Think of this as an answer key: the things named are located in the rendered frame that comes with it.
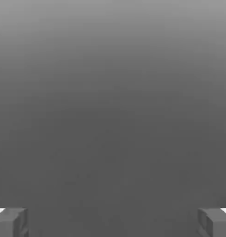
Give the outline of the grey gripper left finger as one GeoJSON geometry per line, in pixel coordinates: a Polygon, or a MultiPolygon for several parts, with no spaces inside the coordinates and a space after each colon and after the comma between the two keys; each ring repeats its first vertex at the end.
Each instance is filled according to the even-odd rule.
{"type": "Polygon", "coordinates": [[[29,237],[28,209],[0,208],[0,237],[29,237]]]}

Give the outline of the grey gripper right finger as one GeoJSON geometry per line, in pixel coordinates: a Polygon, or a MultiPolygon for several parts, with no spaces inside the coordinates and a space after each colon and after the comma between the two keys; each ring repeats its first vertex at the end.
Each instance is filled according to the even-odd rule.
{"type": "Polygon", "coordinates": [[[201,237],[226,237],[226,208],[199,208],[197,218],[201,237]]]}

